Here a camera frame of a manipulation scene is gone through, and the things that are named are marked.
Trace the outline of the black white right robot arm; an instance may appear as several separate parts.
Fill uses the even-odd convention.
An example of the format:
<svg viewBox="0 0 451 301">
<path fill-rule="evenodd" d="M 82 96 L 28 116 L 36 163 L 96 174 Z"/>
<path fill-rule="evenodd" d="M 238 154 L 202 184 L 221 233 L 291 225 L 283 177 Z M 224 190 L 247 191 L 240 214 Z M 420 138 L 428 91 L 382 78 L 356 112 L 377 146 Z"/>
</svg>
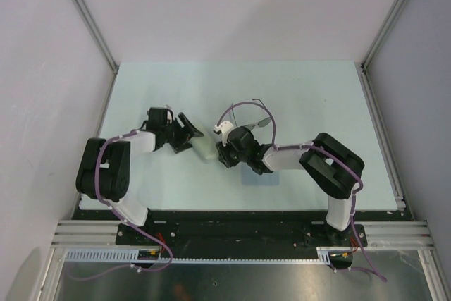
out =
<svg viewBox="0 0 451 301">
<path fill-rule="evenodd" d="M 332 245 L 350 238 L 354 196 L 363 188 L 363 160 L 327 133 L 296 145 L 260 144 L 252 131 L 226 121 L 214 127 L 221 136 L 216 143 L 219 161 L 232 168 L 247 164 L 257 175 L 285 170 L 304 170 L 328 195 L 325 237 Z"/>
</svg>

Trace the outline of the black gold aviator sunglasses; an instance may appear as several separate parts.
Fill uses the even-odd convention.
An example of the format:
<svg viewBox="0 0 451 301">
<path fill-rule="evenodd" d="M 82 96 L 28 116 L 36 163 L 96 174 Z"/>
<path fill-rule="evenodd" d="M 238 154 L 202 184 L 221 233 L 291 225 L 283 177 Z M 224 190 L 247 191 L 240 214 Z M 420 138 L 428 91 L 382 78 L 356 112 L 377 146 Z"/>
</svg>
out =
<svg viewBox="0 0 451 301">
<path fill-rule="evenodd" d="M 255 128 L 265 128 L 271 122 L 271 117 L 264 109 L 255 105 L 251 105 L 249 109 L 251 110 L 250 112 L 244 110 L 238 116 L 235 114 L 234 109 L 229 111 L 230 120 L 235 127 L 244 126 L 249 130 L 253 130 Z"/>
</svg>

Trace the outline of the pale green glasses case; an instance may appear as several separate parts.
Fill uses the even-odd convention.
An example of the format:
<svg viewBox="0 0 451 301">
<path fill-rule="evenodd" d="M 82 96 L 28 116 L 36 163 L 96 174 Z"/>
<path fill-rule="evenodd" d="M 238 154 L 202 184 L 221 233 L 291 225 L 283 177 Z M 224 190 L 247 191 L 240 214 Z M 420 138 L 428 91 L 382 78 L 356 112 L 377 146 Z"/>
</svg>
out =
<svg viewBox="0 0 451 301">
<path fill-rule="evenodd" d="M 194 137 L 190 140 L 192 148 L 197 155 L 205 161 L 215 161 L 218 158 L 214 139 L 209 136 Z"/>
</svg>

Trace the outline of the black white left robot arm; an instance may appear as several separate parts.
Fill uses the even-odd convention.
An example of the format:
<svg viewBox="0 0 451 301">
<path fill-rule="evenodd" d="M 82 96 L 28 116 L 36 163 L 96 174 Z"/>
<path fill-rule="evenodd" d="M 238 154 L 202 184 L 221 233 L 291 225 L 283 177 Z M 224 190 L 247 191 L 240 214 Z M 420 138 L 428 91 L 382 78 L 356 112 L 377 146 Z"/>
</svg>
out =
<svg viewBox="0 0 451 301">
<path fill-rule="evenodd" d="M 156 228 L 147 222 L 148 208 L 131 188 L 132 160 L 164 145 L 178 154 L 192 148 L 192 140 L 201 137 L 204 133 L 184 113 L 175 115 L 168 107 L 151 107 L 139 128 L 110 139 L 87 140 L 75 188 L 101 202 L 123 222 L 132 224 L 131 236 L 146 245 L 155 238 Z"/>
</svg>

